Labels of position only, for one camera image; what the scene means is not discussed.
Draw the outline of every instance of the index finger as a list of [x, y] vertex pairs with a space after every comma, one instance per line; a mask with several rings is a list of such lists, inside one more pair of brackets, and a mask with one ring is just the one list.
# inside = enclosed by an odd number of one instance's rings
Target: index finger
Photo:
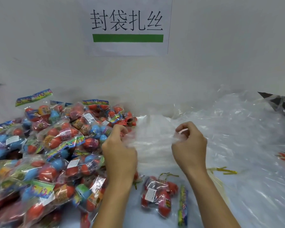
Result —
[[198, 130], [198, 128], [194, 125], [193, 122], [185, 122], [185, 123], [182, 123], [180, 124], [176, 129], [175, 131], [176, 132], [180, 132], [184, 129], [188, 129], [190, 131], [190, 134], [192, 133], [200, 133], [200, 131]]
[[127, 128], [125, 128], [125, 126], [122, 126], [122, 125], [114, 125], [114, 126], [113, 126], [113, 130], [112, 130], [110, 136], [120, 139], [120, 133], [121, 133], [121, 132], [123, 132], [124, 134], [127, 134], [127, 133], [128, 133], [128, 130], [127, 130]]

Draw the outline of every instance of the green stripe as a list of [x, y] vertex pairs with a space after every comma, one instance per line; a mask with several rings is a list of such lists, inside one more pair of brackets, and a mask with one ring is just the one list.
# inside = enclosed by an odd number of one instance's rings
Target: green stripe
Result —
[[163, 34], [93, 34], [94, 42], [163, 42]]

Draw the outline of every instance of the pile of packaged toys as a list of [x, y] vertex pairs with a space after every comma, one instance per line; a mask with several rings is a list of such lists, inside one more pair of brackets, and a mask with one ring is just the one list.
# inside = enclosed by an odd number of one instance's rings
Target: pile of packaged toys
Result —
[[[120, 105], [52, 98], [50, 89], [19, 98], [23, 117], [0, 124], [0, 227], [58, 227], [66, 203], [81, 211], [81, 227], [90, 227], [108, 185], [101, 146], [115, 124], [136, 126]], [[142, 208], [168, 217], [178, 186], [136, 173], [133, 184], [142, 181]], [[186, 190], [180, 194], [179, 226], [186, 226]]]

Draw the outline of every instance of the plastic sheet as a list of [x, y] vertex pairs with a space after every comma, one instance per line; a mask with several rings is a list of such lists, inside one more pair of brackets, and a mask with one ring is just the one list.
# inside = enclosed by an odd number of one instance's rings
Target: plastic sheet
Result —
[[[174, 129], [193, 121], [208, 139], [207, 168], [227, 167], [237, 172], [213, 172], [212, 179], [242, 227], [285, 227], [285, 110], [284, 98], [271, 107], [269, 99], [251, 98], [247, 92], [227, 94], [208, 109], [184, 113], [177, 119], [161, 115], [139, 118], [135, 141], [141, 173], [152, 168], [176, 167], [171, 144]], [[195, 227], [201, 226], [195, 199]]]

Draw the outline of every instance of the person's left hand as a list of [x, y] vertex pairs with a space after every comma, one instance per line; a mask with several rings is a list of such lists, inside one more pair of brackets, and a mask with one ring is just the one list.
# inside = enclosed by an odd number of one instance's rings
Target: person's left hand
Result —
[[102, 145], [109, 182], [133, 181], [137, 169], [137, 151], [122, 143], [120, 133], [128, 133], [122, 125], [114, 125], [110, 136]]

